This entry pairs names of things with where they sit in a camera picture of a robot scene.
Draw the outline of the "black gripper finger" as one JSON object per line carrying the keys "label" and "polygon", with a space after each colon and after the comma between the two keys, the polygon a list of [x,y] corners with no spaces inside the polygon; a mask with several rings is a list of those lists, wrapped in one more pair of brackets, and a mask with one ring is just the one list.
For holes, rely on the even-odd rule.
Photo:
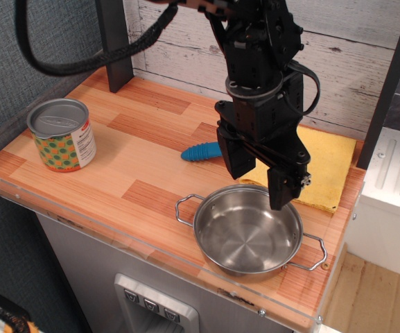
{"label": "black gripper finger", "polygon": [[233,179],[253,170],[256,166],[255,157],[245,150],[243,140],[237,134],[219,125],[217,138],[225,166]]}
{"label": "black gripper finger", "polygon": [[306,168],[287,169],[273,166],[268,169],[268,192],[272,210],[281,210],[293,199],[299,198],[306,180]]}

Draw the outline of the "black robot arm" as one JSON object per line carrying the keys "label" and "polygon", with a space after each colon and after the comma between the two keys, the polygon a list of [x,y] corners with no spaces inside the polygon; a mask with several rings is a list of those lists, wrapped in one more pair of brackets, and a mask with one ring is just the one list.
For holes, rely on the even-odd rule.
{"label": "black robot arm", "polygon": [[217,102],[218,144],[227,170],[240,178],[257,161],[268,167],[270,207],[280,210],[310,183],[310,154],[297,135],[304,77],[295,61],[302,28],[285,1],[185,1],[209,20],[227,64],[229,101]]}

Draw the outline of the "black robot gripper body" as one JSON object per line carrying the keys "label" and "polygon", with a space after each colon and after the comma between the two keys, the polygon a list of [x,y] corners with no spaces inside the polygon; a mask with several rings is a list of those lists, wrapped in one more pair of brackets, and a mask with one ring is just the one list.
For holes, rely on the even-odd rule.
{"label": "black robot gripper body", "polygon": [[249,88],[228,78],[225,81],[231,101],[215,105],[222,125],[243,140],[247,152],[271,167],[305,167],[305,185],[310,154],[297,136],[297,126],[304,116],[303,75],[287,71],[273,84]]}

